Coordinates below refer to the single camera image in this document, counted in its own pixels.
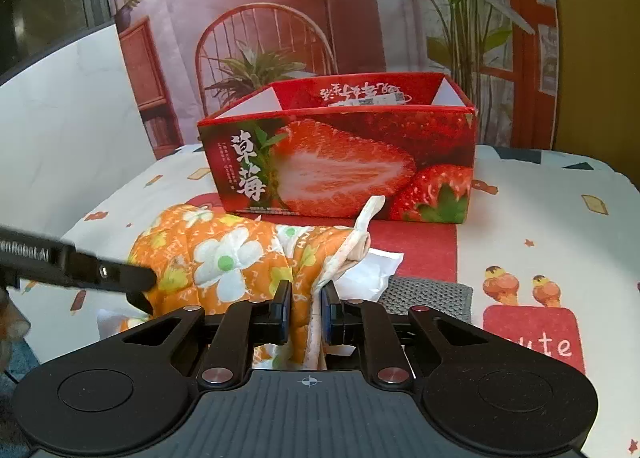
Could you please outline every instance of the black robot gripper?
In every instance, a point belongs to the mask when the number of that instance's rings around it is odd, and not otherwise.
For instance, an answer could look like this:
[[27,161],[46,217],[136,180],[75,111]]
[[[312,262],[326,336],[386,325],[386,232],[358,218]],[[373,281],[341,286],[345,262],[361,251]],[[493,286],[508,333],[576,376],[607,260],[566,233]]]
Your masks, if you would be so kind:
[[14,395],[33,458],[582,456],[583,374],[424,306],[390,315],[329,283],[324,341],[351,356],[252,369],[256,346],[286,344],[290,301],[282,281],[271,301],[185,307],[36,368]]

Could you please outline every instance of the strawberry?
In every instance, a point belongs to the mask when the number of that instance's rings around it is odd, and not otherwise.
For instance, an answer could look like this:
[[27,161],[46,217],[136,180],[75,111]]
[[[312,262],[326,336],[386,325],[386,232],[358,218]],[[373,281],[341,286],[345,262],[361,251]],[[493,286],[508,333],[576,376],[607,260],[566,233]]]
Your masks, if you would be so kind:
[[278,194],[300,215],[355,216],[370,196],[391,196],[415,173],[405,151],[316,120],[295,121],[277,133],[287,135],[270,152]]
[[318,120],[361,138],[384,141],[414,157],[418,168],[447,161],[470,165],[475,151],[476,128],[470,113],[444,111],[343,112]]
[[419,171],[395,197],[389,219],[462,223],[471,188],[473,169],[459,165],[434,165]]

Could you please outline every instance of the plant pot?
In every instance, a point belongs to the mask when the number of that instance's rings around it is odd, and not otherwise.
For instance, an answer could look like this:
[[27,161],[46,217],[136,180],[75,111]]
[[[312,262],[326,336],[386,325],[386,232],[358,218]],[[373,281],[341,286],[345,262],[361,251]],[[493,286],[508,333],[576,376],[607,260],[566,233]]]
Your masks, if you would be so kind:
[[118,33],[122,33],[131,26],[131,10],[132,9],[129,6],[123,6],[116,12],[114,21],[116,23],[116,30]]

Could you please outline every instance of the crosshair symbol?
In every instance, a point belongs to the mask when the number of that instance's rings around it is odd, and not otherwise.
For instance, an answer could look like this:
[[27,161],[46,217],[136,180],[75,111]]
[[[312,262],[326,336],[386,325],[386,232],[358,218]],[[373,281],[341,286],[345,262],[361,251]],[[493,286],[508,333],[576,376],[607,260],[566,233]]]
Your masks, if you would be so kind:
[[318,380],[317,378],[314,378],[311,375],[309,375],[308,377],[305,377],[302,380],[299,380],[299,382],[302,382],[304,386],[310,388],[311,386],[316,385],[318,382],[322,382],[322,380]]

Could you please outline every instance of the human hand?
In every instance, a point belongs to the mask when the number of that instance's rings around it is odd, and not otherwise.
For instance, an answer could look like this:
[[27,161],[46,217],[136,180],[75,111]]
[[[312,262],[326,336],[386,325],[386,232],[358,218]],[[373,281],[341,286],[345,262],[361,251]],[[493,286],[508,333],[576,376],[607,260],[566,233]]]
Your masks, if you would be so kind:
[[30,328],[9,294],[0,287],[0,372],[4,372],[11,360],[12,343],[21,340]]

